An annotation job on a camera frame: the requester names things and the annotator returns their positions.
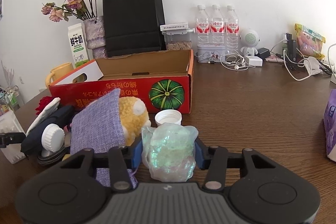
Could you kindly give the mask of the white earphones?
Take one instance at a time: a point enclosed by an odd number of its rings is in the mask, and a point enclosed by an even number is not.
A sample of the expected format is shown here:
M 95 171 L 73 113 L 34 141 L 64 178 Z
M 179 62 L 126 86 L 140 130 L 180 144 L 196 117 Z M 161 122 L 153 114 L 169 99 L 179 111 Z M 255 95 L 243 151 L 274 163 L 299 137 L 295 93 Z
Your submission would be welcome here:
M 221 55 L 220 63 L 230 71 L 247 71 L 249 68 L 244 57 L 237 50 L 228 51 L 228 53 Z

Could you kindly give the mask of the iridescent plastic bag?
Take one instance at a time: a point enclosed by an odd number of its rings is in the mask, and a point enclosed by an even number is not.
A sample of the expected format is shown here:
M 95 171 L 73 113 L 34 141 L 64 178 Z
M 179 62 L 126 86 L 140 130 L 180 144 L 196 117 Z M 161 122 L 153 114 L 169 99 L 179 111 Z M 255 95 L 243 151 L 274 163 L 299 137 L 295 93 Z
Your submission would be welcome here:
M 142 162 L 150 176 L 160 182 L 186 182 L 192 178 L 195 161 L 194 126 L 164 123 L 142 128 Z

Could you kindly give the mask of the white paper box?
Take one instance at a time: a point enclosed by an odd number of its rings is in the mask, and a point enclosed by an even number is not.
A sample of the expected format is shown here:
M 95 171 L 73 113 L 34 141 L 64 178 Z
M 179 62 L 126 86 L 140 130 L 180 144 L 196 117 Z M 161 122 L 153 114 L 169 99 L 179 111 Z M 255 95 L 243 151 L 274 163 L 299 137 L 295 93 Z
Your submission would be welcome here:
M 173 24 L 160 25 L 160 30 L 161 31 L 187 30 L 188 28 L 189 28 L 188 23 L 173 23 Z

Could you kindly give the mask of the black paper bag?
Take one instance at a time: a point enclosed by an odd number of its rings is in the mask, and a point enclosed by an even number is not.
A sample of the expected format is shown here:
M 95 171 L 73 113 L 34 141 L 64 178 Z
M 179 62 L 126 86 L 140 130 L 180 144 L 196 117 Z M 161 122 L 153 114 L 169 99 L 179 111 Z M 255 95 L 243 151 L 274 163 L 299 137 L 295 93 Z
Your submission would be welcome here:
M 102 0 L 108 57 L 164 51 L 162 0 Z

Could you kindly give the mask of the purple fabric pouch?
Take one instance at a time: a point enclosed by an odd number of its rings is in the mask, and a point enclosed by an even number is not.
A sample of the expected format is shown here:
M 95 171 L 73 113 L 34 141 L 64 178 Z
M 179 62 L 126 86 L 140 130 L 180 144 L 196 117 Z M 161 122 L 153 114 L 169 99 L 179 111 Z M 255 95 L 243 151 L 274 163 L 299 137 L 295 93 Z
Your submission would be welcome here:
M 106 153 L 112 147 L 133 144 L 135 136 L 127 139 L 119 114 L 120 89 L 114 89 L 95 100 L 74 116 L 71 123 L 70 154 L 85 148 Z

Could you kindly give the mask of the decorated tin box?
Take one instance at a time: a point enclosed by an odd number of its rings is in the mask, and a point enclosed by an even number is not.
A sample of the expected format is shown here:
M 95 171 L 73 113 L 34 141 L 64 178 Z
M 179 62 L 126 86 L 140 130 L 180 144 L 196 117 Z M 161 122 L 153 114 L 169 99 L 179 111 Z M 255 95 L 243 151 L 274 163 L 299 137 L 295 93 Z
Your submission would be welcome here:
M 198 44 L 197 60 L 199 63 L 220 63 L 226 55 L 226 46 L 223 44 Z

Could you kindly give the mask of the yellow plush toy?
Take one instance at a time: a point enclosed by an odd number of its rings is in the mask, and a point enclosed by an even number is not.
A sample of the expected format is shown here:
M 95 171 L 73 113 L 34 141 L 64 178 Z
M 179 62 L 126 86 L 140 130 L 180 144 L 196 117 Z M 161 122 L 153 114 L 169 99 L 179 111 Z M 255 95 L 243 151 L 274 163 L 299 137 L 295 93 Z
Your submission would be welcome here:
M 144 126 L 151 126 L 149 113 L 144 102 L 137 97 L 121 97 L 118 106 L 125 142 L 130 146 L 141 135 Z

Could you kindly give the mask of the black phone stand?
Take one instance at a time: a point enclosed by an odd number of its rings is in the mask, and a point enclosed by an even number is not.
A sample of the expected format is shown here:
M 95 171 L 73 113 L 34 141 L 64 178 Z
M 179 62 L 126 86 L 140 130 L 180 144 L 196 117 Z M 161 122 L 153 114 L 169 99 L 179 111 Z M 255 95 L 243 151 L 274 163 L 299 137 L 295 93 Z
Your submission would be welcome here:
M 289 69 L 294 69 L 297 65 L 297 42 L 292 38 L 292 34 L 286 33 L 285 40 L 286 46 L 284 48 L 285 55 L 284 61 Z

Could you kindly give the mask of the water bottle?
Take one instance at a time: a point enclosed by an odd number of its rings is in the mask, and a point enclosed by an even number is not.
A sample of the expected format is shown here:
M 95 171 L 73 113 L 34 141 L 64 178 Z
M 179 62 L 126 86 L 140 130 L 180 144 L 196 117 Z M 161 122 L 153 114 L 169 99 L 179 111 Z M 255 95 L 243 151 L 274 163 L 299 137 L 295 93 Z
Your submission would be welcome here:
M 210 42 L 210 21 L 205 5 L 198 5 L 195 16 L 195 33 L 198 44 L 208 44 Z
M 235 8 L 231 5 L 227 6 L 227 21 L 226 21 L 226 44 L 229 54 L 236 54 L 239 46 L 239 18 Z
M 219 5 L 212 5 L 210 27 L 214 44 L 224 44 L 226 23 Z

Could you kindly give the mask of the white robot speaker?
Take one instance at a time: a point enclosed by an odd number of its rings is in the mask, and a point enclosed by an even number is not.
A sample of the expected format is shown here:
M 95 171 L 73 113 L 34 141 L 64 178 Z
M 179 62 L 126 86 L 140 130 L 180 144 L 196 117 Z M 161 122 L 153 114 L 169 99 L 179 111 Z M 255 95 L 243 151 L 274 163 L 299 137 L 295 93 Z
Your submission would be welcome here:
M 256 56 L 258 54 L 256 46 L 260 41 L 258 33 L 255 30 L 247 28 L 242 30 L 240 38 L 242 45 L 240 52 L 243 56 Z

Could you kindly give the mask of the white jar with lid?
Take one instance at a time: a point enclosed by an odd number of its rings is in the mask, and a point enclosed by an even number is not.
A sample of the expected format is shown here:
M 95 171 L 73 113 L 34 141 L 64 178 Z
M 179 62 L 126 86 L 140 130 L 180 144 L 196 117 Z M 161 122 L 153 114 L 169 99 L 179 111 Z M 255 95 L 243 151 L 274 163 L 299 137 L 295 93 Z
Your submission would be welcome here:
M 42 133 L 41 143 L 43 157 L 51 156 L 60 150 L 64 144 L 65 133 L 62 128 L 58 125 L 51 123 L 49 124 Z

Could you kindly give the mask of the white bottle cap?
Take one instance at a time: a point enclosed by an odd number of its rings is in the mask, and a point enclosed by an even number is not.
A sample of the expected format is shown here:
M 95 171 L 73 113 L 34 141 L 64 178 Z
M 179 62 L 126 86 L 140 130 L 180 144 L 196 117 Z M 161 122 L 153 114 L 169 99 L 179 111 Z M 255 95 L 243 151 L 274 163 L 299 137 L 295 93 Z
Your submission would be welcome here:
M 158 112 L 155 117 L 155 122 L 157 126 L 160 126 L 164 123 L 172 123 L 181 125 L 182 114 L 178 110 L 167 109 Z

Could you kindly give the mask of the white charger block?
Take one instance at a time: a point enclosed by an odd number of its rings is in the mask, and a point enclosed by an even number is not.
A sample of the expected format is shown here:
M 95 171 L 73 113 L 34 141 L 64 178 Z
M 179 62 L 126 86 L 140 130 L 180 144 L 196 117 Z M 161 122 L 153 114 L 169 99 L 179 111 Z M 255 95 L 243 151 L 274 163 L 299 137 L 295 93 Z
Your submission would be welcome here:
M 249 67 L 262 67 L 263 60 L 258 56 L 244 56 Z

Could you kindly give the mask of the red artificial rose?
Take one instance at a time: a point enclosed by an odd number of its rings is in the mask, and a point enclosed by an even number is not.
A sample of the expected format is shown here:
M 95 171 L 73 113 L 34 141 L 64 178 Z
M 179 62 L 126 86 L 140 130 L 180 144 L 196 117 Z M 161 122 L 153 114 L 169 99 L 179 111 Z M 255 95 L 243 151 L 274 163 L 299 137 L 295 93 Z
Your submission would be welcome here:
M 53 100 L 52 96 L 45 96 L 39 101 L 38 107 L 35 109 L 36 115 L 39 115 L 44 108 Z

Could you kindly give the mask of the navy zipper pouch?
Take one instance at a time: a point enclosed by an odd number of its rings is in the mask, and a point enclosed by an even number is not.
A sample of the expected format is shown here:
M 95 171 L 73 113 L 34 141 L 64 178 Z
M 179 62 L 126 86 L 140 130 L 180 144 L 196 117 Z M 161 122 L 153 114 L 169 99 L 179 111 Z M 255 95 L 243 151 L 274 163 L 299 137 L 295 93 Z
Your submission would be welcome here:
M 51 114 L 47 119 L 35 127 L 21 143 L 21 152 L 25 155 L 41 152 L 43 147 L 41 143 L 44 129 L 51 123 L 58 125 L 64 130 L 74 116 L 75 108 L 71 105 L 63 106 Z

